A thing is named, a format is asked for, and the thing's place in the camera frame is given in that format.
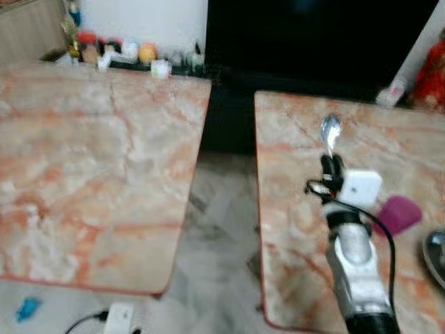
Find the steel spoon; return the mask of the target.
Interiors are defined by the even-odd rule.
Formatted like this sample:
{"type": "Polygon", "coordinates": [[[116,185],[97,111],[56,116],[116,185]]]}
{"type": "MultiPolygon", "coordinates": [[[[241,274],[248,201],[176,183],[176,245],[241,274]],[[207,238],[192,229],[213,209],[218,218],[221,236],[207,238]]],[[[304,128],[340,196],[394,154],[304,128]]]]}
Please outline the steel spoon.
{"type": "Polygon", "coordinates": [[[327,155],[331,158],[336,155],[336,142],[340,134],[342,134],[342,123],[337,115],[325,116],[322,120],[320,138],[327,155]]]}

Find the purple plastic cup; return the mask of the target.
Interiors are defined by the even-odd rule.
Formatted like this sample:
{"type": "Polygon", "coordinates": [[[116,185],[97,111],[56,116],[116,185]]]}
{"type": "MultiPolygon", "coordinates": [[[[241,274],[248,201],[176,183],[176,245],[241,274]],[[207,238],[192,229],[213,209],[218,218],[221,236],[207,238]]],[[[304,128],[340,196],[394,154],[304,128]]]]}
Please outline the purple plastic cup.
{"type": "Polygon", "coordinates": [[[423,211],[410,198],[394,195],[382,204],[376,218],[392,236],[396,236],[420,223],[423,220],[423,211]]]}

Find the black television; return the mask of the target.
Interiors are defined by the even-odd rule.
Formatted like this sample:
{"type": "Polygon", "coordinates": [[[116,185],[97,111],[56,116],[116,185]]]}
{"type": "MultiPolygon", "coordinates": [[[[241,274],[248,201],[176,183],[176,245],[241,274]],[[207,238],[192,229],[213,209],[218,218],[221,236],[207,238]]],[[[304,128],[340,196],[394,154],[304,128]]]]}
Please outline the black television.
{"type": "Polygon", "coordinates": [[[371,101],[439,0],[209,0],[207,64],[257,90],[371,101]]]}

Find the steel plate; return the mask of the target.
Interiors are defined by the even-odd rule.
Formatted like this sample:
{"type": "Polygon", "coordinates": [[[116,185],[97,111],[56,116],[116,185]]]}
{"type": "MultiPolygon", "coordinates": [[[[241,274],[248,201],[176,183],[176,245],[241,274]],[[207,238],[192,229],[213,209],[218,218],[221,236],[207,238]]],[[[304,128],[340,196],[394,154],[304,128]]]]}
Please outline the steel plate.
{"type": "Polygon", "coordinates": [[[444,290],[445,274],[444,241],[445,229],[442,228],[430,232],[421,243],[421,254],[427,271],[442,290],[444,290]]]}

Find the red dressed doll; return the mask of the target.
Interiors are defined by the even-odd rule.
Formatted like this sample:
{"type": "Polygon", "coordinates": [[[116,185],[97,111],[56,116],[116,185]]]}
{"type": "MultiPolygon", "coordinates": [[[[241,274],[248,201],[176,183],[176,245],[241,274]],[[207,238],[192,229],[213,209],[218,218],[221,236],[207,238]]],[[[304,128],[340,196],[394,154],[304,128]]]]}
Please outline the red dressed doll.
{"type": "Polygon", "coordinates": [[[426,62],[417,74],[411,102],[417,109],[443,109],[445,99],[444,39],[436,42],[427,54],[426,62]]]}

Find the white cube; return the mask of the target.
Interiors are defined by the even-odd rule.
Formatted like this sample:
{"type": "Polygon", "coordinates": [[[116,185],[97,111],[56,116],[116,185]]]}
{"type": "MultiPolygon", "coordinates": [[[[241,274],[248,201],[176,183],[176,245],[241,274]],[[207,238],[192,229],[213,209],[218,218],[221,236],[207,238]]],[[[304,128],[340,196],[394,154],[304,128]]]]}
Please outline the white cube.
{"type": "Polygon", "coordinates": [[[155,79],[167,79],[172,74],[172,65],[160,58],[150,63],[150,73],[155,79]]]}

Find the orange round figurine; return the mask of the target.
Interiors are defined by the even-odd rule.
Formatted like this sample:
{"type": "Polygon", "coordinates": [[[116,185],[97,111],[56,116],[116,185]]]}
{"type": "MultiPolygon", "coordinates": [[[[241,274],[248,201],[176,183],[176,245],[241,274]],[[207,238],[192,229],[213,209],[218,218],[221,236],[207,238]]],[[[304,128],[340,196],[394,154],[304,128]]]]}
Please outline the orange round figurine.
{"type": "Polygon", "coordinates": [[[158,60],[158,48],[152,42],[143,42],[138,47],[138,61],[143,65],[152,64],[158,60]]]}

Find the white blue jar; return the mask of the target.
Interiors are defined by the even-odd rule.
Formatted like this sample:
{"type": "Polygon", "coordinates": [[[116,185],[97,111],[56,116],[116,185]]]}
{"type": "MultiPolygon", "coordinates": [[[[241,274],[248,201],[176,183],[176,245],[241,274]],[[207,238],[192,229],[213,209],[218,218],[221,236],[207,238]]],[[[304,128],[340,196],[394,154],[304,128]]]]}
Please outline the white blue jar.
{"type": "Polygon", "coordinates": [[[124,41],[121,44],[121,57],[128,63],[137,63],[139,58],[139,44],[132,41],[124,41]]]}

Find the white power adapter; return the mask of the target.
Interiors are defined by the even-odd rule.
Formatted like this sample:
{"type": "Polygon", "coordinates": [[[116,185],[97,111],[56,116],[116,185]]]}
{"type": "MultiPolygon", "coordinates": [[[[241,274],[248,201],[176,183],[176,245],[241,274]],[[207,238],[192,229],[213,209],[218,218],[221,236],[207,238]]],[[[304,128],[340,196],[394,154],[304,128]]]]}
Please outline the white power adapter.
{"type": "Polygon", "coordinates": [[[136,307],[133,303],[114,302],[109,306],[108,315],[102,334],[131,334],[134,312],[136,307]]]}

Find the red toy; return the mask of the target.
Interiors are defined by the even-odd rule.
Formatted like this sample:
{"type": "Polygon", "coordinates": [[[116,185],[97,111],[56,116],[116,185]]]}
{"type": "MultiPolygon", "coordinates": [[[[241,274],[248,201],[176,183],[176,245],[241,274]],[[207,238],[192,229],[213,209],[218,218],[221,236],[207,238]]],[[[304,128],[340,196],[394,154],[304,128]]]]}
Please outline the red toy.
{"type": "Polygon", "coordinates": [[[81,45],[95,45],[98,41],[98,36],[91,31],[79,31],[76,33],[77,44],[81,45]]]}

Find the golden statuette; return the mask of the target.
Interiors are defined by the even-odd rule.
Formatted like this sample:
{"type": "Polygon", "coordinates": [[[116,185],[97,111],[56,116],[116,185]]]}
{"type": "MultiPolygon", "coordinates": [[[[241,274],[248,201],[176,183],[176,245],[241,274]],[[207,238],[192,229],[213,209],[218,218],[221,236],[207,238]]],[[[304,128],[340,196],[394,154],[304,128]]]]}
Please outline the golden statuette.
{"type": "Polygon", "coordinates": [[[66,16],[60,25],[63,29],[67,43],[67,53],[71,58],[73,58],[73,60],[78,61],[81,57],[79,39],[77,38],[77,34],[79,34],[79,27],[70,16],[66,16]]]}

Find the blue figurine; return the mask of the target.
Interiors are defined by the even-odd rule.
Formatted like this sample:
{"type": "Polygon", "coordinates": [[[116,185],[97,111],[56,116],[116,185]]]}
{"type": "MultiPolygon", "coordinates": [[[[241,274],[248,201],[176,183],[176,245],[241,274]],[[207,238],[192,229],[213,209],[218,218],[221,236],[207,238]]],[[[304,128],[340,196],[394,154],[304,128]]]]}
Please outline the blue figurine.
{"type": "Polygon", "coordinates": [[[80,26],[82,22],[81,9],[79,0],[67,0],[67,12],[70,18],[75,22],[76,26],[80,26]]]}

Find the blue floor object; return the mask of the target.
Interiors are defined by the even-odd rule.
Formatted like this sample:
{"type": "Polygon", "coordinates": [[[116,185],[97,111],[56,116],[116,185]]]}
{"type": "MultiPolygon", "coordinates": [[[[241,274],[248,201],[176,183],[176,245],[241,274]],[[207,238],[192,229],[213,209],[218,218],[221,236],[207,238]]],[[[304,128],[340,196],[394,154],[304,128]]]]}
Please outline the blue floor object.
{"type": "Polygon", "coordinates": [[[15,321],[17,324],[22,324],[23,321],[28,321],[35,312],[41,308],[42,300],[39,298],[25,298],[20,303],[15,312],[15,321]]]}

